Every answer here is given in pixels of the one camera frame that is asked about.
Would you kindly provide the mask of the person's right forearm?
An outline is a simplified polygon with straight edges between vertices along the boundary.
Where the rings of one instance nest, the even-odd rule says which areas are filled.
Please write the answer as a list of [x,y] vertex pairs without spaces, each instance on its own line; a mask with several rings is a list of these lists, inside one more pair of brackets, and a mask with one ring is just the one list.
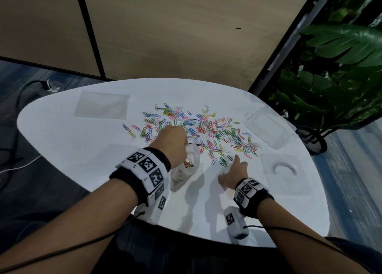
[[364,267],[330,247],[329,241],[294,217],[273,199],[263,200],[257,209],[263,227],[282,227],[319,240],[279,229],[267,233],[297,274],[370,274]]

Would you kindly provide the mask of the person's left forearm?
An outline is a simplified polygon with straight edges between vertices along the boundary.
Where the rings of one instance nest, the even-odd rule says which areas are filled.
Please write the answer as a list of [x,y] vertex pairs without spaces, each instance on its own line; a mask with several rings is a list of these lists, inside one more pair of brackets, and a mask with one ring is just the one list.
[[[137,195],[130,185],[119,179],[111,179],[0,255],[0,269],[109,234],[125,222],[137,203]],[[111,240],[112,237],[108,237],[9,274],[90,273]]]

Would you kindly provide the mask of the pile of coloured paper clips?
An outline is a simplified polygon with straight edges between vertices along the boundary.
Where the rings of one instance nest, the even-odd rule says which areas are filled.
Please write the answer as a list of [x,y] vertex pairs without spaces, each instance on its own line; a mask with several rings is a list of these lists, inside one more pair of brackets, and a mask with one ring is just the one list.
[[155,104],[154,111],[141,113],[141,126],[122,123],[132,141],[140,138],[148,146],[165,127],[180,126],[186,132],[188,143],[195,144],[200,160],[208,159],[212,166],[227,168],[235,155],[244,161],[252,160],[259,157],[257,151],[262,149],[247,130],[240,129],[240,122],[233,117],[218,116],[206,104],[199,111]]

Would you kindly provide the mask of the clear plastic lid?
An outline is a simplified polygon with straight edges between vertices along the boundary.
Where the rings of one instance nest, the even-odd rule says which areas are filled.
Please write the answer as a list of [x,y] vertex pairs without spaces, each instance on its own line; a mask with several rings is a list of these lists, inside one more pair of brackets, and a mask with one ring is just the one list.
[[260,155],[271,194],[308,196],[312,188],[305,172],[294,156],[279,153]]

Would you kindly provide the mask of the small clear plastic bag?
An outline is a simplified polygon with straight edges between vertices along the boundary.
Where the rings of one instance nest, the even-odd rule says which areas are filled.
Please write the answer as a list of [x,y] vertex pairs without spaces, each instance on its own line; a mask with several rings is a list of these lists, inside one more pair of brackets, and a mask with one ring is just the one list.
[[176,192],[193,176],[200,166],[200,151],[196,143],[186,146],[187,158],[170,172],[170,190]]

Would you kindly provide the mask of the person's dark trousers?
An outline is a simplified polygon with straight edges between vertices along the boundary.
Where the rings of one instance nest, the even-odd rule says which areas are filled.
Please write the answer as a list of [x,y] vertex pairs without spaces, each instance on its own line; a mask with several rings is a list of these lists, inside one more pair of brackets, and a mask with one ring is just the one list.
[[280,250],[196,238],[144,222],[123,226],[91,274],[294,274]]

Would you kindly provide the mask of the green leafy plant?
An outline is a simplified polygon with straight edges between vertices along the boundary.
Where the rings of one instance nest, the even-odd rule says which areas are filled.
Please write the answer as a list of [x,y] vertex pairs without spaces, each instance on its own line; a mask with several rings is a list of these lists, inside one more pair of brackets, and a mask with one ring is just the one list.
[[270,83],[275,111],[309,139],[381,111],[382,0],[327,0],[298,36]]

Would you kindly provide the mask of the black partition frame post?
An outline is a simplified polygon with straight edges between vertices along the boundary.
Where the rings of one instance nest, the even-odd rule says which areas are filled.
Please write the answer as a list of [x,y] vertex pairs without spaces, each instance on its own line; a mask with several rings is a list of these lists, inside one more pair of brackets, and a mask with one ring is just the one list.
[[289,55],[300,39],[299,31],[312,23],[328,0],[307,0],[296,18],[293,20],[285,35],[282,37],[274,52],[261,69],[260,73],[248,89],[248,92],[258,96],[267,86],[273,75]]

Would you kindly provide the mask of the flat clear plastic bag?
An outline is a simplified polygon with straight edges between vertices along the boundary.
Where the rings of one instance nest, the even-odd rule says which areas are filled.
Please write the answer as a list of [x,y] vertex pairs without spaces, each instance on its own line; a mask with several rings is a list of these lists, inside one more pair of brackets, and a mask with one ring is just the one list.
[[129,94],[83,91],[76,105],[74,117],[125,120],[130,98]]

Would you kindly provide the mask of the white marker wrist tracker band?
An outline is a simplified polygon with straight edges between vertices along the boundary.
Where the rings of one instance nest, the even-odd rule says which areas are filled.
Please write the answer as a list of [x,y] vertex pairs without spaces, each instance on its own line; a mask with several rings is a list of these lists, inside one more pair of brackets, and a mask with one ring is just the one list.
[[155,151],[140,148],[121,161],[109,179],[121,180],[137,196],[134,215],[138,219],[157,225],[169,201],[169,171]]
[[258,219],[258,207],[266,199],[274,200],[274,197],[257,180],[246,178],[236,184],[233,196],[236,206],[229,206],[223,212],[230,237],[242,240],[249,235],[245,218]]

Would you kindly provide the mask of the person's left hand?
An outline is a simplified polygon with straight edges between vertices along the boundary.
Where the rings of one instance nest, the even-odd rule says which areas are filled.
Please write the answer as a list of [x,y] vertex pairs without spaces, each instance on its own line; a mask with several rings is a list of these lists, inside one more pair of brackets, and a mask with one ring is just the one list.
[[171,168],[176,168],[187,158],[186,147],[181,144],[177,135],[177,126],[166,126],[161,130],[150,147],[160,150],[171,164]]

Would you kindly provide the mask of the clear plastic box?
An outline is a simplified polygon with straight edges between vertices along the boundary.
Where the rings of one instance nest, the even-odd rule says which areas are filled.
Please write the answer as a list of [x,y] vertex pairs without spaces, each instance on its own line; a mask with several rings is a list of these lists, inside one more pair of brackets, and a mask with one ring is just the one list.
[[268,107],[247,112],[244,125],[274,150],[280,150],[298,139],[296,127]]

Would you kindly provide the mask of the person's right hand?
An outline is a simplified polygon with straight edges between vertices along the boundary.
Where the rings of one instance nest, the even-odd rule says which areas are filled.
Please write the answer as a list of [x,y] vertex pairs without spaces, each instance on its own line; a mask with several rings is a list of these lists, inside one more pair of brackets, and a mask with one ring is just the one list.
[[229,189],[235,190],[236,185],[240,183],[242,180],[247,179],[248,171],[247,171],[248,163],[243,161],[241,162],[240,157],[235,155],[233,163],[226,174],[230,176],[230,187]]

